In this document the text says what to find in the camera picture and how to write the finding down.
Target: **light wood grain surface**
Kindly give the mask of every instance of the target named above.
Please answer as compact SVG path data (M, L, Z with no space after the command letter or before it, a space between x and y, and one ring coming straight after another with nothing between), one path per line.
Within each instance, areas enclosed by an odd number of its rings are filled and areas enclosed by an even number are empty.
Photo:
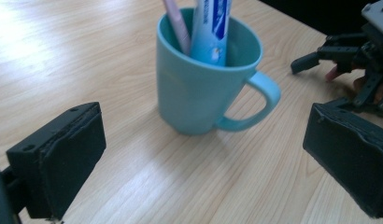
M193 0L178 0L194 7ZM260 37L258 69L282 98L241 133L185 136L161 120L155 76L161 1L0 1L0 169L6 150L66 109L98 101L107 148L65 223L383 223L371 219L302 148L310 107L349 94L355 71L324 81L331 63L291 75L325 36L256 0L232 15ZM263 104L244 88L228 116ZM383 127L383 119L364 116ZM21 212L24 223L31 220Z

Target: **toothpaste tube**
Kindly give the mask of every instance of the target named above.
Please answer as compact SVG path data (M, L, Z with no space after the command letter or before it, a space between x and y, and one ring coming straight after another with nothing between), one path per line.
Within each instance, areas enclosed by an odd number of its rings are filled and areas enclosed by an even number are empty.
M224 66L232 0L197 0L191 35L191 57Z

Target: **light blue mug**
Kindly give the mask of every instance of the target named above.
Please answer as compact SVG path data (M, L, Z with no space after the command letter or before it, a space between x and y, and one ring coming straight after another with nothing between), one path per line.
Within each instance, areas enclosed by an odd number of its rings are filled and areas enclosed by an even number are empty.
M193 9L182 8L181 13L191 34ZM256 71L261 58L259 38L243 22L230 18L226 66L198 62L181 53L168 17L162 16L156 64L160 115L184 134L250 128L276 107L281 94L272 79ZM226 118L224 113L246 84L264 96L264 109L247 119Z

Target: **mug rim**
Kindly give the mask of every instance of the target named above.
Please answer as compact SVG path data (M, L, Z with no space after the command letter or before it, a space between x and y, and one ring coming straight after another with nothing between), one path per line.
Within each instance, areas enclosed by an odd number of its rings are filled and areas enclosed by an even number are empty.
M183 10L194 10L193 7L182 7L180 8L181 11ZM241 65L241 66L220 66L220 65L215 65L215 64L209 64L209 63L203 63L203 62L200 62L198 60L195 60L193 59L192 57L188 56L188 55L185 55L184 53L180 52L179 50L175 49L171 44L169 44L169 42L164 38L163 36L163 32L161 31L160 29L160 26L161 24L163 23L163 20L167 17L167 13L164 13L160 19L159 19L159 22L157 23L157 36L158 38L160 39L160 41L168 48L170 49L170 51L175 54L176 56L178 56L180 59L182 59L183 61L186 61L186 62L189 62L189 63L193 63L197 66L200 66L200 67L204 67L205 69L212 69L212 70L217 70L217 71L238 71L238 70L244 70L246 68L250 68L250 67L253 67L255 68L259 62L262 60L262 56L263 56L263 47L262 47L262 42L261 40L259 39L259 37L257 37L257 35L252 31L252 29L250 29L250 27L244 23L243 21L233 17L233 16L230 16L229 20L232 20L232 21L235 21L237 23L239 23L240 25L242 25L246 30L248 30L248 32L250 32L254 38L256 39L258 45L259 45L259 48L260 48L260 55L259 57L253 62L253 63L249 63L249 64L246 64L246 65Z

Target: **mug handle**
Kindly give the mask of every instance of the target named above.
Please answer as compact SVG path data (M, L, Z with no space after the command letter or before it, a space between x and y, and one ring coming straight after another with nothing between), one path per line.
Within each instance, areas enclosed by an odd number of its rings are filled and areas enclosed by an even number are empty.
M217 121L217 128L230 132L243 131L260 122L276 107L281 97L281 90L270 77L261 72L256 72L255 75L247 80L247 84L264 96L266 101L265 107L247 119L236 120L223 116L223 118Z

